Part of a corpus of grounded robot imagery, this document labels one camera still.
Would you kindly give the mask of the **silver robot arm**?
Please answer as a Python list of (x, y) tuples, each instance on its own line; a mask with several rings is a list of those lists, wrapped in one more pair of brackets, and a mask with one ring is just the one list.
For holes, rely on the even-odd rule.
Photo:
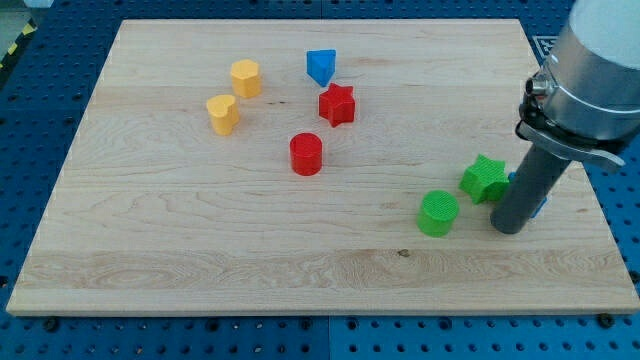
[(525, 83), (516, 133), (531, 142), (524, 172), (571, 161), (608, 172), (639, 132), (639, 0), (573, 4), (540, 69)]

